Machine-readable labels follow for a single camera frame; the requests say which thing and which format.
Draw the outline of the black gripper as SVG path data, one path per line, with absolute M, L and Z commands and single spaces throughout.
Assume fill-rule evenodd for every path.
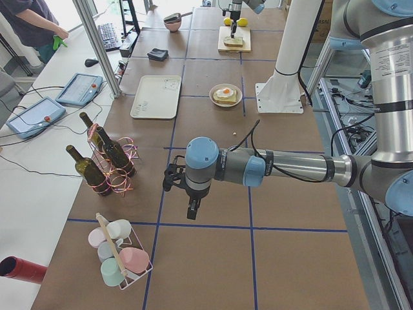
M 189 220 L 196 220 L 197 210 L 201 204 L 201 191 L 195 190 L 189 186 L 189 181 L 186 180 L 185 165 L 178 164 L 178 159 L 184 158 L 182 155 L 174 157 L 173 161 L 168 164 L 164 171 L 163 190 L 168 192 L 173 186 L 184 189 L 189 196 L 189 203 L 186 218 Z
M 230 37 L 235 38 L 235 33 L 237 30 L 237 21 L 239 19 L 239 10 L 230 12 L 231 26 L 230 26 Z

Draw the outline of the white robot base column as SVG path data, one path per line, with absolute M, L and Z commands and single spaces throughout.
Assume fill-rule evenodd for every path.
M 323 4 L 322 0 L 291 2 L 274 73 L 266 83 L 256 84 L 259 113 L 303 113 L 298 72 Z

